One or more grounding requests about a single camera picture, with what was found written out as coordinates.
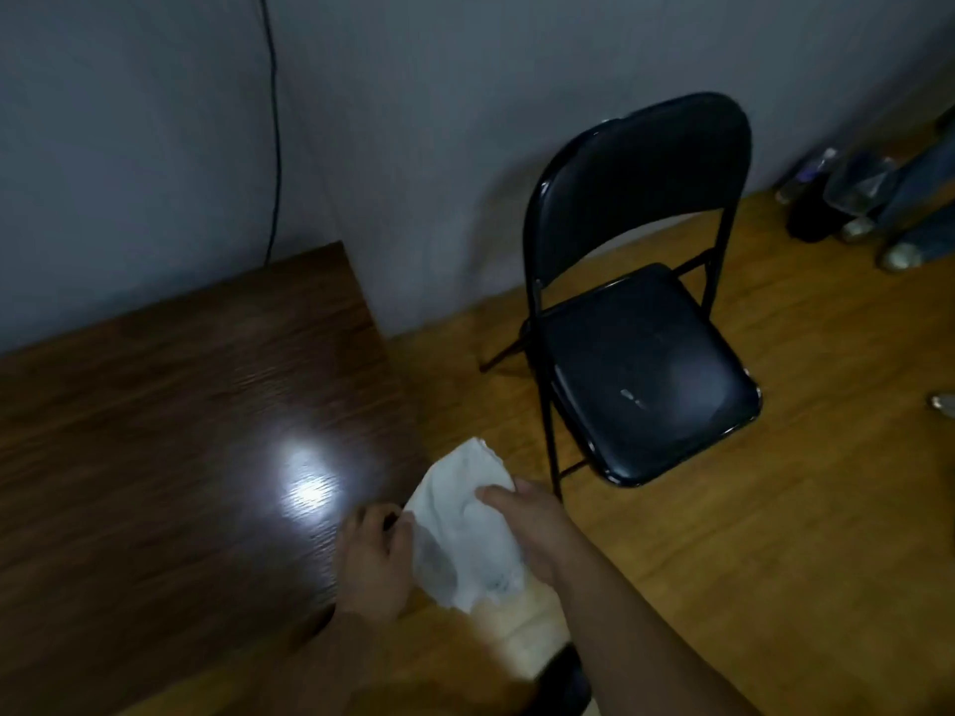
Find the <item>person's right hand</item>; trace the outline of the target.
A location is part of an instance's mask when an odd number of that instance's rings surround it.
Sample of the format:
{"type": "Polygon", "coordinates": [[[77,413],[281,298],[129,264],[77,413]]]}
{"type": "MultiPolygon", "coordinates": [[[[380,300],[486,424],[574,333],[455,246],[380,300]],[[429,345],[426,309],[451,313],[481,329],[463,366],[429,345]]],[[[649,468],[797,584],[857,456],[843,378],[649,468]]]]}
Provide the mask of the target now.
{"type": "Polygon", "coordinates": [[[553,493],[523,479],[516,479],[509,490],[516,484],[526,485],[522,522],[505,522],[534,576],[560,595],[579,568],[591,561],[594,547],[553,493]]]}

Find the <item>person's left hand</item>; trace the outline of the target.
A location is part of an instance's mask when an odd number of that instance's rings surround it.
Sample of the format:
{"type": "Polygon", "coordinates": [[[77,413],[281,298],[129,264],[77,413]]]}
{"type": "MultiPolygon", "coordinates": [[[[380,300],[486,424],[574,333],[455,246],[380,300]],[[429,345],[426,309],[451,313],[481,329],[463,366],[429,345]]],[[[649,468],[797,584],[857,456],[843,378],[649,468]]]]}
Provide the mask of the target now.
{"type": "Polygon", "coordinates": [[[373,627],[387,626],[404,610],[413,587],[412,567],[388,561],[389,530],[403,509],[375,503],[348,515],[336,536],[336,609],[373,627]]]}

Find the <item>white cloth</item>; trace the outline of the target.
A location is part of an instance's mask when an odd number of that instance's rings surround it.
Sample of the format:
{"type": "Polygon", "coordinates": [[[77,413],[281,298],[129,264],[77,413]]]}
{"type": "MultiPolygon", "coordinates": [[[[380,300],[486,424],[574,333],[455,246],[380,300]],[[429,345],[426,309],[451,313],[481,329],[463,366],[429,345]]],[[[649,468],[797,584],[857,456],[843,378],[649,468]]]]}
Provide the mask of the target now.
{"type": "Polygon", "coordinates": [[[486,486],[515,490],[503,462],[473,437],[427,470],[404,508],[414,519],[415,584],[438,606],[465,614],[526,587],[518,542],[504,517],[477,498],[486,486]]]}

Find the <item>person's left forearm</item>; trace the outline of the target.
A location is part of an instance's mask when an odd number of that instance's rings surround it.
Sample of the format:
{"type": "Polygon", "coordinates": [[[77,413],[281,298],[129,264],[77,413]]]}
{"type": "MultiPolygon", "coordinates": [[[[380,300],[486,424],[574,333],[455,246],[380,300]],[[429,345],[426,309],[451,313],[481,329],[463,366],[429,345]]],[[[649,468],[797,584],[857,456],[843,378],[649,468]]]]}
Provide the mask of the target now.
{"type": "Polygon", "coordinates": [[[335,610],[324,628],[221,716],[343,716],[380,634],[397,618],[335,610]]]}

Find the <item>person's right forearm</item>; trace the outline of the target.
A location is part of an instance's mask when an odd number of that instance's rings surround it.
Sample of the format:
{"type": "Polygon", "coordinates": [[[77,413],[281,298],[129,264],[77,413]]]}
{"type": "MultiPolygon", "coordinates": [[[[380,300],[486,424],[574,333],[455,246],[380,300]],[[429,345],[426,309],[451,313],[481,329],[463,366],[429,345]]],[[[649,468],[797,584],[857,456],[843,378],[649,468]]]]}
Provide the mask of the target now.
{"type": "Polygon", "coordinates": [[[601,716],[761,716],[603,555],[555,590],[601,716]]]}

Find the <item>person's beige trouser leg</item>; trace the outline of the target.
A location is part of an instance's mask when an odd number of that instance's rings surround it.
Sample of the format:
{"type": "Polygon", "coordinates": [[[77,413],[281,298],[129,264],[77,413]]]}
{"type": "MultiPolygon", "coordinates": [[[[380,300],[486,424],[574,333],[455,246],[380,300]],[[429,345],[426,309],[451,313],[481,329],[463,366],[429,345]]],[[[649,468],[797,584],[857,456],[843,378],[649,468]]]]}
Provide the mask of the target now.
{"type": "Polygon", "coordinates": [[[570,642],[555,591],[532,576],[524,590],[502,602],[480,602],[470,614],[478,640],[504,670],[530,679],[570,642]]]}

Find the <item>person's black shoe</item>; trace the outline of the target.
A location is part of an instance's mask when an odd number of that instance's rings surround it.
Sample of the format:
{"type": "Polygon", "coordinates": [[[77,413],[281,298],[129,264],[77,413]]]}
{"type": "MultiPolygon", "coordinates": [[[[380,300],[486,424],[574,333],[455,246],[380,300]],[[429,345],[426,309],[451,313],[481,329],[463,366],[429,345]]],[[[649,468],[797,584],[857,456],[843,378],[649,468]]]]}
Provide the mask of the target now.
{"type": "Polygon", "coordinates": [[[535,684],[536,692],[519,716],[582,716],[592,700],[591,685],[572,642],[556,652],[535,684]]]}

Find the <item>black folding chair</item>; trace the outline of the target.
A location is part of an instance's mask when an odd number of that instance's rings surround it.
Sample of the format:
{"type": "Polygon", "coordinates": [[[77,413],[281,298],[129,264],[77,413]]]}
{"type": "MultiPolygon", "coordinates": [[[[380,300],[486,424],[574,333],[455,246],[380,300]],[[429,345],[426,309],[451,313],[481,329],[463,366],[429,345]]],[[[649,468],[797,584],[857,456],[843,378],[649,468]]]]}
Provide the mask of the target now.
{"type": "Polygon", "coordinates": [[[732,97],[696,92],[606,120],[544,168],[522,225],[528,316],[479,371],[525,355],[558,500],[584,466],[638,488],[758,419],[761,390],[711,320],[752,142],[732,97]],[[683,264],[544,306],[549,285],[611,240],[711,211],[713,244],[683,264]]]}

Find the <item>black bag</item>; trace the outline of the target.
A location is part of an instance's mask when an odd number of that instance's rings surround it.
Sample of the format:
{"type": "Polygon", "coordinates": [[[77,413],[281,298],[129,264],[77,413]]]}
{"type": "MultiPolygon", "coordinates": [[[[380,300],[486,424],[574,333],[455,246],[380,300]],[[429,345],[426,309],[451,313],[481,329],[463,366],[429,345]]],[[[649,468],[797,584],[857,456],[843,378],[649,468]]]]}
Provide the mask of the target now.
{"type": "Polygon", "coordinates": [[[853,219],[853,216],[832,207],[824,199],[830,178],[830,173],[820,175],[791,204],[786,221],[786,231],[791,239],[818,243],[835,236],[853,219]]]}

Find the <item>clear plastic bottle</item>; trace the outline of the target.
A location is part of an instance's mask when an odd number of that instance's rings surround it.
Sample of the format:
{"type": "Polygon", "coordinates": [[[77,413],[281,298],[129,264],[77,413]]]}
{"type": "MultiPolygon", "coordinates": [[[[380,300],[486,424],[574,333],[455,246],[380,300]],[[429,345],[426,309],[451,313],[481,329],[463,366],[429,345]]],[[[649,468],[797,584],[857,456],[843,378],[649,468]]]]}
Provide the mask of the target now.
{"type": "Polygon", "coordinates": [[[776,202],[783,206],[795,202],[810,184],[829,172],[840,153],[838,148],[829,146],[806,155],[776,187],[776,202]]]}

